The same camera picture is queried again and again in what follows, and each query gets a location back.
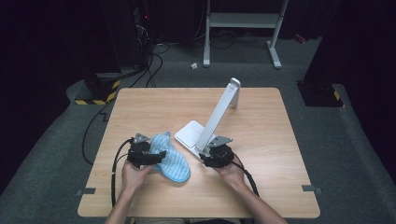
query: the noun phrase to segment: handheld controller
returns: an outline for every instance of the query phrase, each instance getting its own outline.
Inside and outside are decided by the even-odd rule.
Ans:
[[[226,144],[232,142],[232,138],[217,136],[208,145],[209,155],[200,153],[201,160],[206,167],[222,168],[233,161],[233,151]]]
[[[166,156],[166,151],[159,154],[149,154],[150,144],[148,140],[149,137],[141,133],[137,133],[135,138],[131,138],[131,148],[128,150],[127,160],[136,168],[140,168],[141,165],[157,164]]]

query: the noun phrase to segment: wrist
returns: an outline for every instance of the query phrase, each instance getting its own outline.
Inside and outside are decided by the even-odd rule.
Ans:
[[[236,192],[248,189],[248,186],[245,184],[245,182],[233,182],[230,184],[230,186]]]
[[[132,200],[136,191],[137,191],[136,188],[122,188],[120,192],[120,198],[126,198]]]

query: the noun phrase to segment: forearm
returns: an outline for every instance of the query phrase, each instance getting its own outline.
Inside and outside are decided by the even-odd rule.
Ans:
[[[287,223],[277,211],[251,191],[247,185],[234,185],[232,188],[245,203],[256,223]]]
[[[125,190],[123,189],[120,193],[120,196],[111,210],[110,214],[106,219],[106,224],[118,224],[124,223],[129,209],[131,208],[131,203],[134,198],[135,190]]]

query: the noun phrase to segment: metal stand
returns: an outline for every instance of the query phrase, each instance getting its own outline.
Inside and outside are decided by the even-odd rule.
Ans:
[[[204,127],[197,121],[192,120],[175,134],[176,140],[199,159],[201,159],[199,156],[200,153],[208,155],[210,150],[208,144],[217,137],[214,135],[214,132],[218,127],[225,111],[227,110],[228,105],[232,105],[234,108],[236,108],[238,105],[240,88],[241,83],[237,79],[232,78],[224,93],[222,94],[218,104],[216,105],[215,110],[210,116],[206,126]],[[232,138],[221,136],[219,136],[219,139],[226,139],[226,142],[233,141]]]
[[[279,30],[285,16],[289,0],[283,0],[280,12],[277,14],[262,13],[211,13],[210,0],[206,8],[206,34],[204,47],[204,67],[210,66],[210,27],[241,27],[241,28],[273,28],[274,34],[271,41],[267,41],[268,49],[276,69],[282,65],[275,50]]]

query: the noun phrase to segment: table top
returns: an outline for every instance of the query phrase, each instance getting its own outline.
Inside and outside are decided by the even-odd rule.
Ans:
[[[120,145],[136,133],[153,136],[169,131],[172,144],[187,160],[191,176],[176,183],[152,171],[136,193],[130,217],[251,217],[219,175],[180,145],[174,134],[191,120],[206,125],[224,88],[155,88],[119,91],[78,213],[106,217],[111,210],[111,167]],[[252,174],[261,197],[282,217],[318,217],[320,210],[278,89],[241,88],[237,108],[228,108],[216,134]],[[122,154],[127,153],[125,146]],[[118,164],[116,195],[121,188]]]

